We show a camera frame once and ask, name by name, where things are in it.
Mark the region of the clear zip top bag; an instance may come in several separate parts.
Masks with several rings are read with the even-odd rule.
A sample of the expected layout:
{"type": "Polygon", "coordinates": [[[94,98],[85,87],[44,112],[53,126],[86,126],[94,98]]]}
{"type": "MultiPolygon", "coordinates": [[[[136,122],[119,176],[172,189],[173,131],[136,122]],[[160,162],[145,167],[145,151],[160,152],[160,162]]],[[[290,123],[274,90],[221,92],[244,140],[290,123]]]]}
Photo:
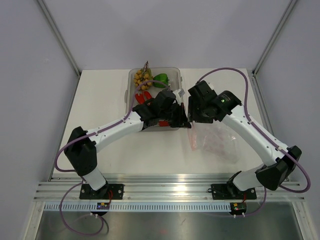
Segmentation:
{"type": "Polygon", "coordinates": [[[230,127],[221,123],[193,122],[187,133],[192,151],[210,153],[232,164],[240,160],[239,139],[230,127]]]}

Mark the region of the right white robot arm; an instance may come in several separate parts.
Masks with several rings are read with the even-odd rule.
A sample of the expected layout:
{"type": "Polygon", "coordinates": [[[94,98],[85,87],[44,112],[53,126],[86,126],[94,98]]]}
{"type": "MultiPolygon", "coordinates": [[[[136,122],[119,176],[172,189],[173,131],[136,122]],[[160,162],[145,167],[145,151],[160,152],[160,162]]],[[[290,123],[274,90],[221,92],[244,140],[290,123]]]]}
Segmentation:
{"type": "Polygon", "coordinates": [[[231,198],[239,198],[245,191],[255,187],[265,187],[275,191],[293,172],[302,151],[299,147],[288,147],[268,140],[273,135],[260,126],[253,118],[245,115],[245,107],[232,92],[225,90],[220,94],[211,89],[206,81],[201,81],[188,90],[188,121],[211,124],[219,121],[240,135],[258,154],[263,164],[247,171],[235,173],[226,183],[231,198]]]}

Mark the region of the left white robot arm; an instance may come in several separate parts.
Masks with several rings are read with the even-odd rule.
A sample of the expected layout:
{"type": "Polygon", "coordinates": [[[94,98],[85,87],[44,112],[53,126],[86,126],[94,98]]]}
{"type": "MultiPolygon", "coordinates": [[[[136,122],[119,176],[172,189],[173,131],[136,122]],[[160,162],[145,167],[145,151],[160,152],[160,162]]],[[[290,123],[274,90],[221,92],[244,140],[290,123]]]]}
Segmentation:
{"type": "Polygon", "coordinates": [[[120,138],[141,132],[159,124],[168,123],[170,128],[190,128],[184,103],[183,89],[160,91],[156,97],[132,108],[119,120],[92,130],[75,128],[69,137],[64,155],[75,172],[84,180],[81,199],[103,199],[112,196],[112,188],[98,168],[97,154],[120,138]]]}

